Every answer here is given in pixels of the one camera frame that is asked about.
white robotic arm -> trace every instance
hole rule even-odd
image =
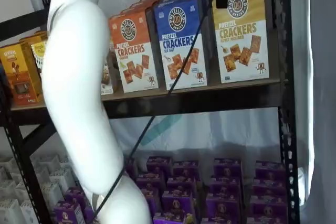
[[[123,167],[123,154],[100,101],[109,50],[108,21],[98,0],[51,0],[43,92],[50,117],[92,202],[98,204]],[[102,224],[149,224],[146,200],[123,176],[98,215]]]

cardboard box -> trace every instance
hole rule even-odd
[[[268,78],[265,0],[214,0],[213,15],[222,83]]]
[[[60,201],[54,208],[58,223],[85,224],[83,213],[78,203]]]
[[[152,8],[133,8],[110,18],[124,92],[157,89],[162,72]]]
[[[26,220],[26,223],[39,224],[30,200],[25,200],[21,203],[21,211]]]
[[[155,9],[157,33],[167,90],[181,71],[203,16],[202,0],[173,0],[159,4]],[[189,60],[175,89],[207,85],[208,41],[206,23],[192,49]]]
[[[14,102],[17,105],[37,103],[42,98],[41,80],[30,45],[16,43],[0,48],[3,64]]]
[[[25,218],[17,199],[0,200],[0,223],[23,224]]]

white snack box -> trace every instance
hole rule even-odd
[[[47,166],[39,166],[35,168],[35,174],[39,184],[50,182]]]
[[[50,212],[53,211],[58,201],[64,200],[61,189],[57,182],[41,184],[41,191]]]
[[[39,224],[30,200],[25,200],[22,202],[21,210],[27,224]]]
[[[50,180],[59,184],[63,194],[65,194],[70,187],[76,185],[70,168],[59,169],[53,172],[50,175]]]
[[[23,184],[23,182],[20,182],[15,187],[15,194],[16,194],[16,197],[17,197],[20,204],[25,200],[30,200],[27,189],[26,189],[25,185]]]
[[[0,198],[15,199],[15,182],[13,180],[4,180],[0,182]]]
[[[0,223],[1,224],[24,224],[25,218],[22,214],[17,199],[0,200]]]
[[[54,171],[61,168],[61,165],[59,164],[59,158],[57,155],[41,157],[40,165],[47,166],[49,173],[53,173]]]

cracker image on box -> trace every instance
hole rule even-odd
[[[265,0],[228,0],[227,9],[213,4],[213,16],[221,82],[268,78]]]

purple snack box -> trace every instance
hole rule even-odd
[[[155,215],[156,212],[161,212],[162,207],[159,198],[159,190],[155,187],[152,187],[141,188],[141,191],[147,200],[152,217]]]
[[[59,201],[54,207],[58,223],[85,224],[83,213],[76,202]]]
[[[282,163],[256,161],[256,178],[286,180],[286,170]]]
[[[147,171],[152,173],[163,172],[165,178],[173,175],[173,162],[171,157],[151,156],[147,160]]]
[[[254,179],[252,185],[254,195],[272,195],[272,196],[285,196],[286,185],[281,181]]]
[[[254,215],[265,215],[268,217],[287,217],[287,200],[281,196],[252,195],[250,199],[250,212]]]
[[[157,212],[153,218],[154,224],[186,224],[184,215],[171,212]]]
[[[196,214],[194,208],[194,200],[189,190],[166,190],[162,195],[162,206],[164,211],[173,214],[183,214],[186,223],[196,224]]]
[[[249,215],[246,224],[287,224],[285,218]]]
[[[234,217],[214,217],[214,218],[203,218],[201,224],[238,224],[237,218]]]
[[[208,193],[206,196],[206,207],[208,217],[226,218],[230,216],[236,217],[240,221],[238,193]]]
[[[162,173],[143,173],[139,174],[136,179],[137,186],[139,188],[152,188],[155,187],[159,190],[159,193],[163,193],[166,189]]]
[[[64,199],[67,202],[77,202],[80,205],[82,212],[85,212],[86,206],[90,205],[85,193],[79,187],[70,187],[64,194]]]

